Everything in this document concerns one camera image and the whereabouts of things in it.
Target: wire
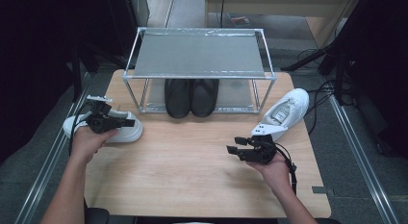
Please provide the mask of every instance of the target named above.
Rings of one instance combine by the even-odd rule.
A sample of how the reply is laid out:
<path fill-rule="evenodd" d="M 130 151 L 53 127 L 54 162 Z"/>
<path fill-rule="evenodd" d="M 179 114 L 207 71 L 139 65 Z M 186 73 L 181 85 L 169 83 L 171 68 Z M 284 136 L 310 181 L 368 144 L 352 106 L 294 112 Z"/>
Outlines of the wire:
<path fill-rule="evenodd" d="M 214 0 L 214 2 L 216 3 L 216 9 L 218 9 L 218 1 L 217 0 Z M 217 22 L 218 22 L 218 25 L 220 25 L 220 23 L 219 23 L 219 18 L 218 18 L 218 11 L 216 10 L 216 19 L 217 19 Z"/>
<path fill-rule="evenodd" d="M 297 54 L 297 61 L 300 62 L 300 56 L 306 52 L 312 52 L 312 54 L 318 52 L 318 49 L 305 49 L 303 51 L 301 51 L 299 54 Z M 313 62 L 317 65 L 320 65 L 319 62 L 316 61 L 316 59 L 313 60 Z M 307 66 L 306 64 L 304 65 L 305 68 L 313 68 L 311 66 Z"/>
<path fill-rule="evenodd" d="M 221 28 L 222 28 L 222 15 L 224 14 L 224 1 L 225 0 L 222 0 L 222 4 L 221 4 L 221 19 L 219 22 Z"/>
<path fill-rule="evenodd" d="M 337 57 L 337 54 L 329 54 L 326 49 L 329 49 L 329 47 L 325 46 L 325 47 L 323 47 L 323 48 L 321 49 L 321 51 L 322 51 L 325 55 L 327 55 L 327 56 L 330 57 L 330 58 L 336 58 L 336 57 Z"/>
<path fill-rule="evenodd" d="M 314 97 L 314 106 L 311 107 L 310 109 L 308 109 L 308 110 L 306 111 L 306 113 L 305 113 L 305 115 L 306 115 L 306 114 L 309 114 L 311 111 L 315 111 L 315 112 L 314 112 L 314 120 L 313 120 L 312 128 L 311 128 L 311 129 L 309 130 L 309 132 L 308 132 L 309 135 L 315 130 L 316 124 L 318 123 L 318 106 L 321 105 L 321 104 L 323 104 L 324 102 L 326 102 L 327 99 L 329 99 L 330 96 L 334 94 L 334 88 L 332 88 L 332 87 L 324 87 L 324 86 L 326 86 L 327 84 L 332 83 L 332 82 L 334 82 L 334 81 L 335 81 L 335 80 L 326 81 L 326 82 L 324 82 L 323 84 L 321 84 L 321 86 L 320 86 L 318 89 L 316 89 L 316 90 L 311 90 L 311 91 L 315 91 L 316 93 L 315 93 L 315 97 Z M 324 95 L 324 97 L 322 97 L 322 98 L 320 98 L 320 99 L 318 100 L 318 95 L 319 95 L 319 93 L 321 93 L 321 92 L 326 92 L 326 93 L 328 92 L 328 94 Z"/>
<path fill-rule="evenodd" d="M 282 149 L 284 149 L 285 152 L 288 154 L 288 159 L 289 159 L 289 161 L 292 162 L 292 158 L 291 158 L 291 155 L 289 154 L 289 151 L 288 151 L 285 147 L 283 147 L 283 145 L 281 145 L 281 144 L 279 144 L 279 143 L 276 143 L 276 142 L 275 142 L 275 145 L 278 145 L 279 147 L 281 147 Z"/>

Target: black shoe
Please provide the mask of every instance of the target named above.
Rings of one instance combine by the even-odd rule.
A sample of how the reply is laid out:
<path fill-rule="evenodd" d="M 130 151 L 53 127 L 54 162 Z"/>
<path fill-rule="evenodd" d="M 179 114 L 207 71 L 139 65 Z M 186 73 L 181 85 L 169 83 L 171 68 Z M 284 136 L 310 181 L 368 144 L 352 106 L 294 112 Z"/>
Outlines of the black shoe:
<path fill-rule="evenodd" d="M 210 115 L 216 108 L 219 80 L 195 79 L 191 83 L 191 112 L 199 117 Z"/>
<path fill-rule="evenodd" d="M 165 103 L 168 115 L 182 118 L 190 112 L 190 80 L 166 79 Z"/>

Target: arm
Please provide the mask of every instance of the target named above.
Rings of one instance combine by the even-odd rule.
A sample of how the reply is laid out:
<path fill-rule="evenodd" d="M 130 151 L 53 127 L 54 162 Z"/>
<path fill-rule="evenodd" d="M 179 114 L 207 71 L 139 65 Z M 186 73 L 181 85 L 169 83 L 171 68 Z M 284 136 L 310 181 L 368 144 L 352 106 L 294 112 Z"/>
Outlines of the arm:
<path fill-rule="evenodd" d="M 289 180 L 289 169 L 282 155 L 276 154 L 268 164 L 255 162 L 247 162 L 247 164 L 262 174 L 291 223 L 317 223 L 293 193 Z"/>
<path fill-rule="evenodd" d="M 95 134 L 89 127 L 75 133 L 63 177 L 41 223 L 84 223 L 85 174 L 88 162 L 117 130 Z"/>

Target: black cable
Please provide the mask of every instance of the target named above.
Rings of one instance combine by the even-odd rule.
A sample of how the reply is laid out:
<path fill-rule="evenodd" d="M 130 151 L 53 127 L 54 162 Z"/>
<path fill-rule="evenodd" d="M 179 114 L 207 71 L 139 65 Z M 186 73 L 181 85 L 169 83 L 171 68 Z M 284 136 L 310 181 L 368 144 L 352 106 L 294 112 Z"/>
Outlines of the black cable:
<path fill-rule="evenodd" d="M 219 22 L 220 23 L 220 27 L 222 28 L 222 15 L 224 14 L 224 1 L 225 0 L 222 0 L 222 4 L 221 4 L 221 21 Z"/>
<path fill-rule="evenodd" d="M 342 105 L 343 106 L 355 106 L 355 103 L 353 101 L 350 103 L 346 103 L 344 101 L 344 98 L 343 98 L 344 95 L 348 95 L 348 96 L 351 96 L 352 98 L 353 97 L 355 98 L 355 94 L 353 94 L 353 90 L 352 90 L 352 85 L 353 85 L 352 79 L 350 79 L 346 74 L 344 74 L 344 78 L 345 79 L 343 80 L 343 83 L 342 83 L 342 86 L 343 86 L 342 93 L 340 94 L 342 96 Z"/>
<path fill-rule="evenodd" d="M 299 54 L 297 54 L 297 61 L 300 62 L 300 56 L 306 52 L 312 52 L 312 55 L 315 54 L 316 52 L 318 52 L 318 49 L 305 49 L 303 51 L 301 51 Z M 319 62 L 317 62 L 316 60 L 313 60 L 313 62 L 317 65 L 320 65 Z M 307 66 L 307 64 L 304 65 L 305 68 L 313 68 L 310 66 Z"/>
<path fill-rule="evenodd" d="M 308 111 L 306 111 L 306 114 L 308 114 L 312 110 L 315 110 L 313 125 L 312 125 L 312 128 L 308 132 L 309 135 L 315 130 L 316 124 L 318 123 L 318 105 L 321 105 L 322 103 L 324 103 L 334 92 L 328 93 L 327 95 L 325 95 L 323 98 L 320 98 L 319 100 L 318 100 L 318 95 L 322 90 L 324 90 L 324 92 L 327 92 L 324 86 L 334 81 L 335 80 L 326 81 L 323 84 L 321 84 L 321 86 L 318 89 L 316 89 L 315 98 L 314 98 L 314 106 L 308 109 Z"/>
<path fill-rule="evenodd" d="M 325 90 L 325 91 L 321 91 L 321 92 L 331 92 L 331 91 L 334 90 L 334 88 L 333 87 L 323 87 L 321 90 Z M 307 92 L 308 93 L 318 92 L 318 90 L 317 89 L 312 89 L 312 90 L 307 90 Z"/>
<path fill-rule="evenodd" d="M 334 92 L 331 92 L 327 95 L 325 95 L 323 98 L 321 98 L 320 100 L 324 99 L 324 101 L 322 101 L 319 105 L 323 104 L 325 101 L 327 101 L 330 96 L 332 96 L 334 94 Z M 315 114 L 314 114 L 314 120 L 313 120 L 313 125 L 312 128 L 310 128 L 308 135 L 310 135 L 316 128 L 316 124 L 318 123 L 318 104 L 315 104 Z"/>
<path fill-rule="evenodd" d="M 296 186 L 297 186 L 297 179 L 296 179 L 296 173 L 295 173 L 296 165 L 294 165 L 294 163 L 292 162 L 292 157 L 289 154 L 289 151 L 285 147 L 283 147 L 283 145 L 279 143 L 275 143 L 275 146 L 265 141 L 260 141 L 260 143 L 268 145 L 269 147 L 273 149 L 276 149 L 276 151 L 278 151 L 283 156 L 283 158 L 285 159 L 286 166 L 289 168 L 289 173 L 291 174 L 291 186 L 292 186 L 293 193 L 296 194 Z M 287 155 L 281 149 L 277 148 L 276 145 L 284 149 Z"/>

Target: forearm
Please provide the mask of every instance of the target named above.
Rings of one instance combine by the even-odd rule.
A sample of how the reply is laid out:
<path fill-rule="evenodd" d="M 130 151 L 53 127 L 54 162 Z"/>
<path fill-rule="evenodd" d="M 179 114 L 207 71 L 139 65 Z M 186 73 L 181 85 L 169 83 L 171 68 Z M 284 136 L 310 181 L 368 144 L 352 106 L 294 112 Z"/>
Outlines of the forearm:
<path fill-rule="evenodd" d="M 315 218 L 313 218 L 309 211 L 303 206 L 291 188 L 283 189 L 274 193 L 290 223 L 317 223 Z"/>
<path fill-rule="evenodd" d="M 86 164 L 68 161 L 60 185 L 41 223 L 84 223 Z"/>

